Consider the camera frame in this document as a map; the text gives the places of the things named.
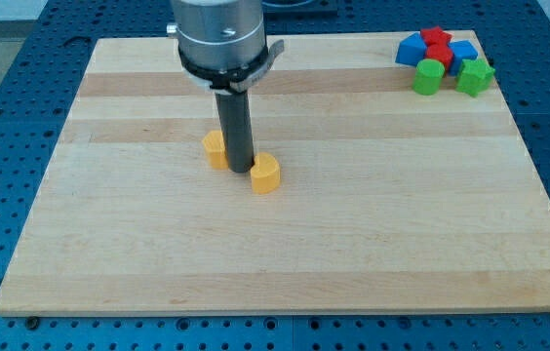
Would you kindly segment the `black clamp ring with lever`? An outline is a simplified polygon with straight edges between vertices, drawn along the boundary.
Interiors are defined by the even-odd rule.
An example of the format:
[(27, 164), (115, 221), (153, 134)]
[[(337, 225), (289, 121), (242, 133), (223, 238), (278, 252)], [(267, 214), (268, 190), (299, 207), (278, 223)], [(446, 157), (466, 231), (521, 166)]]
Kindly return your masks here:
[(280, 39), (270, 47), (265, 46), (256, 58), (235, 68), (201, 67), (180, 48), (177, 51), (183, 69), (198, 86), (216, 94), (233, 95), (247, 91), (267, 74), (275, 59), (285, 51), (285, 41)]

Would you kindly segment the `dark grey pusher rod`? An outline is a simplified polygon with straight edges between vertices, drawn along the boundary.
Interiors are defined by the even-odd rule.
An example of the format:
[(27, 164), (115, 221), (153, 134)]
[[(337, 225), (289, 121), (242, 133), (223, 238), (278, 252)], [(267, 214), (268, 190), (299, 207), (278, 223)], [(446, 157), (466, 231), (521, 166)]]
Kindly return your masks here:
[(228, 167), (246, 173), (254, 164), (255, 153), (248, 94), (216, 94), (216, 107)]

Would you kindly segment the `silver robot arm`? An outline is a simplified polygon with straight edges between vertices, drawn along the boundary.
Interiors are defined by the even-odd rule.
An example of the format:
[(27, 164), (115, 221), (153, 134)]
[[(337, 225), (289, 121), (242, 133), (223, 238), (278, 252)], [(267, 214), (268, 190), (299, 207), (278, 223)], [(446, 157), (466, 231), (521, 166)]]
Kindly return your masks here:
[(172, 0), (167, 26), (189, 77), (215, 94), (228, 167), (246, 173), (255, 149), (248, 90), (285, 50), (267, 44), (260, 0)]

